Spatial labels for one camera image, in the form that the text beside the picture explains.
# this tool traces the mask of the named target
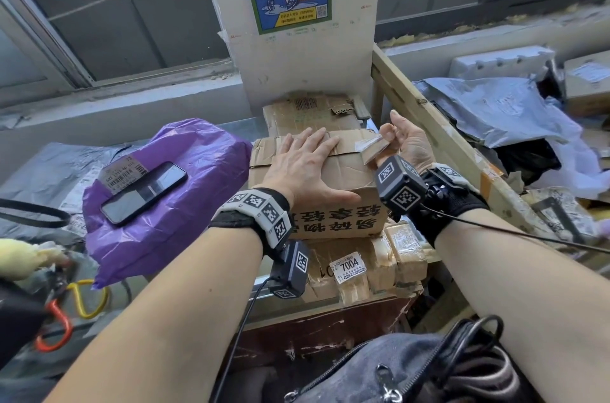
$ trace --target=cartoon sneaker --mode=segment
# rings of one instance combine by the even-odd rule
[[[288,3],[286,3],[286,9],[290,11],[291,9],[294,9],[297,4],[299,4],[299,0],[288,0]]]

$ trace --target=scissors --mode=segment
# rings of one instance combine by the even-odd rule
[[[82,295],[80,293],[80,286],[85,284],[93,284],[92,279],[81,279],[73,283],[67,283],[65,278],[62,276],[57,277],[57,282],[55,287],[51,291],[50,301],[47,302],[45,308],[49,311],[49,313],[53,316],[53,318],[61,324],[64,329],[64,334],[57,341],[57,343],[53,345],[49,345],[44,341],[43,334],[38,334],[35,340],[36,350],[42,353],[49,353],[59,350],[65,344],[68,343],[70,338],[72,337],[72,332],[74,331],[74,326],[72,325],[72,321],[62,310],[59,305],[60,298],[65,294],[66,291],[72,291],[74,294],[74,303],[76,304],[76,311],[83,319],[93,319],[98,314],[100,314],[103,309],[106,307],[108,303],[108,298],[110,296],[110,289],[105,287],[102,289],[102,298],[98,304],[98,306],[91,313],[88,313],[85,309],[85,305],[82,301]]]

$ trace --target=purple plastic bag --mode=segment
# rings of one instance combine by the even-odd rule
[[[100,181],[105,168],[83,196],[87,252],[99,263],[94,286],[102,288],[165,268],[206,229],[218,207],[248,180],[251,152],[248,141],[205,120],[165,125],[130,156],[147,170],[173,162],[187,172],[188,178],[120,228],[100,210],[113,195]]]

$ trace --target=smartphone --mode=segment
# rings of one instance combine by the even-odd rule
[[[187,172],[164,162],[102,204],[109,222],[123,226],[152,207],[161,197],[187,179]]]

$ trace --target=bag handle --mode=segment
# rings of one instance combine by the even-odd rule
[[[69,213],[53,207],[46,207],[44,205],[30,204],[28,202],[21,202],[12,199],[0,199],[0,208],[38,213],[40,215],[48,215],[50,217],[57,218],[55,221],[34,220],[32,218],[19,217],[17,215],[0,212],[0,218],[13,223],[19,223],[21,225],[33,226],[36,228],[63,228],[70,223]]]

